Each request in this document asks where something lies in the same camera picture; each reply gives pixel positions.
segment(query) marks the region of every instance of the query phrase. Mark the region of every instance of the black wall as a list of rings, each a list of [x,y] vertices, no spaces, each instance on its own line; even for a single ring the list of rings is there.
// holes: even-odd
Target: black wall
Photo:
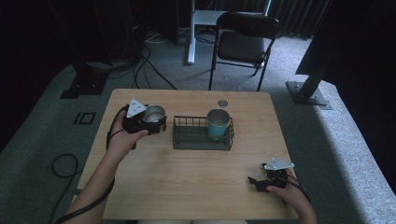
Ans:
[[[314,75],[330,60],[324,79],[336,86],[393,191],[395,52],[395,1],[333,0],[297,70],[297,74]]]
[[[140,56],[145,25],[136,25],[143,22],[143,3],[0,2],[0,152],[52,78],[67,65],[77,61],[111,63],[112,59]]]

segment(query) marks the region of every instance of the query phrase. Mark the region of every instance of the forearm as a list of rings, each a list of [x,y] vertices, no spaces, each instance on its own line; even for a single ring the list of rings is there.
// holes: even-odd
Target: forearm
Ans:
[[[98,200],[113,181],[118,165],[118,162],[111,160],[110,157],[105,155],[93,172],[87,185],[71,204],[67,214],[75,212]],[[106,199],[88,212],[74,217],[65,223],[101,223],[105,207]]]
[[[309,206],[304,211],[296,212],[299,215],[298,220],[300,224],[318,224],[317,216],[312,206]]]

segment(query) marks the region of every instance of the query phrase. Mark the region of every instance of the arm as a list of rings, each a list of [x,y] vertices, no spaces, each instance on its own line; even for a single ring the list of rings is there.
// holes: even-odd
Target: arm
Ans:
[[[114,124],[112,134],[122,130],[122,118],[125,116],[125,111],[122,111],[117,122]],[[96,170],[93,172],[87,185],[82,192],[70,205],[66,214],[70,214],[78,209],[85,207],[97,199],[99,199],[110,186],[116,175],[117,168],[123,158],[129,153],[132,145],[139,139],[143,138],[148,131],[141,131],[138,133],[129,134],[126,131],[121,131],[113,135],[108,144],[105,156],[99,162]],[[83,213],[77,217],[67,220],[65,223],[102,223],[102,216],[105,212],[106,200],[95,206],[93,209]]]
[[[292,175],[289,169],[286,170],[288,175]],[[294,184],[298,184],[293,177],[288,177],[288,180]],[[300,224],[317,224],[317,216],[311,203],[306,199],[305,195],[296,187],[288,184],[284,189],[275,186],[269,186],[268,191],[281,197],[287,204],[294,208],[299,216]]]

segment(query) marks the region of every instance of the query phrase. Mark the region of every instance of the gray carpet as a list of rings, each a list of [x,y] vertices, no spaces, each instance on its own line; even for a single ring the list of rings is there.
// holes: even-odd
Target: gray carpet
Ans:
[[[213,39],[211,35],[200,37]],[[309,43],[309,40],[288,37],[275,42],[262,91],[272,96],[291,159],[296,164],[296,174],[308,188],[318,221],[396,223],[395,195],[336,88],[326,82],[319,86],[333,110],[295,105],[291,100],[285,82],[306,79],[294,73]],[[186,65],[185,38],[181,38],[179,45],[155,38],[147,46],[150,48],[148,60],[177,89],[207,90],[211,44],[197,42],[194,65]],[[148,57],[149,51],[144,49],[143,54]],[[92,65],[106,67],[98,63]],[[52,173],[53,160],[61,154],[73,153],[78,157],[78,170],[83,169],[111,92],[117,88],[137,88],[136,71],[137,66],[112,73],[102,95],[81,95],[74,100],[60,99],[76,75],[72,66],[51,81],[29,118],[0,154],[0,223],[49,223],[51,212],[69,181],[69,178]],[[212,89],[255,91],[259,76],[251,77],[250,73],[246,68],[219,65]],[[149,65],[139,70],[137,83],[142,89],[172,89]],[[85,113],[86,118],[76,121],[78,113]],[[92,124],[86,124],[92,113]],[[59,173],[70,174],[74,162],[63,158],[56,167]],[[78,179],[79,176],[64,195],[55,217],[60,217],[70,204]],[[107,220],[105,223],[124,221]],[[249,223],[296,221],[254,220]]]

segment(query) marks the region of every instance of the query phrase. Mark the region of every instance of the black chair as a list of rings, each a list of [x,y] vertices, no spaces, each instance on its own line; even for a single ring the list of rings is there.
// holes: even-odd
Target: black chair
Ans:
[[[263,15],[237,12],[223,13],[216,22],[216,40],[210,70],[209,90],[212,89],[213,71],[216,70],[216,63],[225,63],[255,68],[252,76],[257,74],[263,64],[262,76],[257,88],[257,91],[260,91],[270,58],[271,47],[280,31],[279,27],[278,20]],[[269,41],[266,47],[264,40]]]

